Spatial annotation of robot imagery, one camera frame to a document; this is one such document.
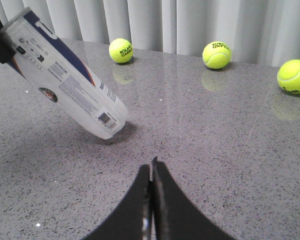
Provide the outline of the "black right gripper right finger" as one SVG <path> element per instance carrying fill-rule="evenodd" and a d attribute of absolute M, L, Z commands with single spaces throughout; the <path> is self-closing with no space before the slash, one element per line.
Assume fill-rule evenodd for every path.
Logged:
<path fill-rule="evenodd" d="M 233 240 L 188 199 L 166 164 L 152 160 L 155 233 L 158 240 Z"/>

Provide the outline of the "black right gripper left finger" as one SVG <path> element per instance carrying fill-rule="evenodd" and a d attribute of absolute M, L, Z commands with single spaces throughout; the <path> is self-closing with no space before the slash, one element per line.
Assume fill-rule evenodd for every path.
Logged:
<path fill-rule="evenodd" d="M 149 240 L 151 238 L 150 166 L 142 165 L 122 201 L 85 240 Z"/>

